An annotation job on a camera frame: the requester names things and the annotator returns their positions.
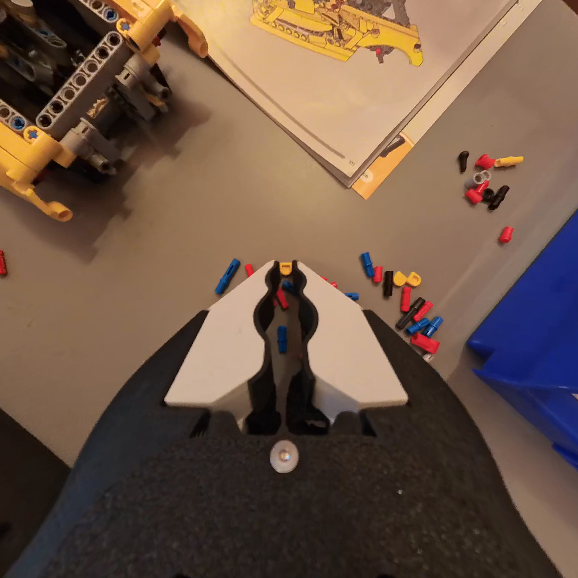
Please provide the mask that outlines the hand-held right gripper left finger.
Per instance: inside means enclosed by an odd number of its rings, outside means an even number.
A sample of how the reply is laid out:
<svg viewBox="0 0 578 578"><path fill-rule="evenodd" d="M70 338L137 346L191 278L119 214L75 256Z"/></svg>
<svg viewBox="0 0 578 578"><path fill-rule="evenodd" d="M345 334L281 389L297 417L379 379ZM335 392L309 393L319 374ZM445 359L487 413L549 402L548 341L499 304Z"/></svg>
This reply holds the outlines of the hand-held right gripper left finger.
<svg viewBox="0 0 578 578"><path fill-rule="evenodd" d="M249 380L265 362L265 339L254 314L269 293L268 261L209 307L205 320L163 401L169 407L200 408L232 414L238 428L253 411Z"/></svg>

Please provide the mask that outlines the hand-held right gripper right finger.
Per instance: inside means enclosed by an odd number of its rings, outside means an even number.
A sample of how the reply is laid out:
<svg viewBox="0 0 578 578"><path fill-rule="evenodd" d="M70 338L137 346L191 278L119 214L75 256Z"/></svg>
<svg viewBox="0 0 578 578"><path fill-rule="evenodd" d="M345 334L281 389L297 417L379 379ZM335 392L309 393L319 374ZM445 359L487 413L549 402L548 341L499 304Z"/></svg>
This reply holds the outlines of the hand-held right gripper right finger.
<svg viewBox="0 0 578 578"><path fill-rule="evenodd" d="M298 260L294 288L306 403L330 424L342 413L406 405L408 393L365 310Z"/></svg>

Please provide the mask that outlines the large pile of coloured pins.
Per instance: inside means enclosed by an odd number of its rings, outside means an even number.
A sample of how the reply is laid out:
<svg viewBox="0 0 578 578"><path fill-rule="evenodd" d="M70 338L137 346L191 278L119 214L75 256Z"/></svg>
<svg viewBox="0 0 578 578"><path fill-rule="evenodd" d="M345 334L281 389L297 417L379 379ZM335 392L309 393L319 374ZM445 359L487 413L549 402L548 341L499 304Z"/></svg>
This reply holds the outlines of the large pile of coloured pins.
<svg viewBox="0 0 578 578"><path fill-rule="evenodd" d="M417 298L411 303L411 290L416 288L421 283L421 277L412 272L409 276L405 276L401 272L383 271L382 266L374 266L370 253L365 252L360 255L360 261L365 271L365 275L372 280L374 285L382 285L383 296L390 298L393 296L393 288L401 287L401 301L400 311L403 313L395 328L399 331L405 331L410 336L410 344L417 347L423 352L423 358L430 361L437 353L439 342L433 338L436 331L442 325L444 319L440 316L434 317L432 320L426 318L430 310L433 308L433 303L422 298ZM214 292L221 296L228 288L231 280L239 269L241 262L234 258L223 276L219 280ZM273 297L273 306L278 303L282 309L288 307L288 302L285 299L284 292L291 292L296 294L292 282L283 281L278 287L275 296ZM281 354L287 352L287 328L286 326L279 326L277 329L278 337L278 351Z"/></svg>

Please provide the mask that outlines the yellow toy brick car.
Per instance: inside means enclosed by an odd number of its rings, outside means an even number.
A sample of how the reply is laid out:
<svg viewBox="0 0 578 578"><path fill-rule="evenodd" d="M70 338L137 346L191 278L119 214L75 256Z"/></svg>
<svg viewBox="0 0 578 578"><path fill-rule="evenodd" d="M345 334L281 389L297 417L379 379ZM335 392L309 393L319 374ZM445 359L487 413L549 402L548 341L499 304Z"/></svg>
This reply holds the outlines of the yellow toy brick car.
<svg viewBox="0 0 578 578"><path fill-rule="evenodd" d="M179 1L1 1L1 187L69 221L72 211L36 185L53 165L92 180L116 173L128 123L168 110L158 61L170 23L206 57Z"/></svg>

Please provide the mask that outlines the grey desk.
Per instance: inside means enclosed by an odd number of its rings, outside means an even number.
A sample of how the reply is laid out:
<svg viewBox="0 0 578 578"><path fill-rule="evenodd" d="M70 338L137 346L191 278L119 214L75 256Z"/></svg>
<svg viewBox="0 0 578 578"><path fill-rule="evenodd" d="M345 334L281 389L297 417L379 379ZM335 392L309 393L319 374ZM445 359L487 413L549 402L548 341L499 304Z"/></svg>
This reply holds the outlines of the grey desk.
<svg viewBox="0 0 578 578"><path fill-rule="evenodd" d="M535 537L577 577L577 473L472 372L464 346L577 207L577 15L543 1L369 200L343 188L227 81L186 50L161 49L169 114L137 129L109 183L68 172L39 186L74 212L60 224L1 192L1 409L72 466L131 374L200 309L232 258L298 258L393 325L358 261L416 271L444 317L433 366L470 411ZM467 150L465 175L457 155ZM473 163L503 205L470 206ZM503 227L512 241L497 242Z"/></svg>

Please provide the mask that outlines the blue plastic bin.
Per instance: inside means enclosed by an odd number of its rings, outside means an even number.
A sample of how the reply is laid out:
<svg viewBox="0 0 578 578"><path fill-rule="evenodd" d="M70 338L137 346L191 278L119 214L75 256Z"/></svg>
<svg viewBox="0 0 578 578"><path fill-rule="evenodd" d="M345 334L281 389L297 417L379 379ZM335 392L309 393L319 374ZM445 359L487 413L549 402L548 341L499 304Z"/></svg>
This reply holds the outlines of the blue plastic bin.
<svg viewBox="0 0 578 578"><path fill-rule="evenodd" d="M577 213L474 331L473 372L577 469Z"/></svg>

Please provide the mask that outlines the small cluster of coloured pins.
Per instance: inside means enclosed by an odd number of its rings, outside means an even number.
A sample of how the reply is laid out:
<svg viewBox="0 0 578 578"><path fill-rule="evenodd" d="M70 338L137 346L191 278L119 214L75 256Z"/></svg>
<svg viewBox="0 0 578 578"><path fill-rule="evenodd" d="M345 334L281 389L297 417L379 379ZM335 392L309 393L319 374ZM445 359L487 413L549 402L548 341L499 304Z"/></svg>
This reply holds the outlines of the small cluster of coloured pins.
<svg viewBox="0 0 578 578"><path fill-rule="evenodd" d="M462 150L457 155L457 166L461 175L465 175L470 160L470 153ZM494 158L482 154L473 163L476 172L464 184L464 198L470 206L484 205L488 213L496 212L504 203L510 192L510 186L502 184L493 188L491 179L495 171L512 169L524 162L522 155L509 155ZM509 244L514 236L515 228L507 225L500 232L497 242L504 246Z"/></svg>

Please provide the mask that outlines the open instruction booklet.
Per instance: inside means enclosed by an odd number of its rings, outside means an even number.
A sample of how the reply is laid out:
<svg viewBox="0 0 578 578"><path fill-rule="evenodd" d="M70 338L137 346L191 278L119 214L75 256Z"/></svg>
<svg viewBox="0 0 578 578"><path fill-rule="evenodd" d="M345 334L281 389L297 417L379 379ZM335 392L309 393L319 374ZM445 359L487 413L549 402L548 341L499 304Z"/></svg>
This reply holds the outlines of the open instruction booklet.
<svg viewBox="0 0 578 578"><path fill-rule="evenodd" d="M464 64L441 107L540 1L177 1L209 57L350 187Z"/></svg>

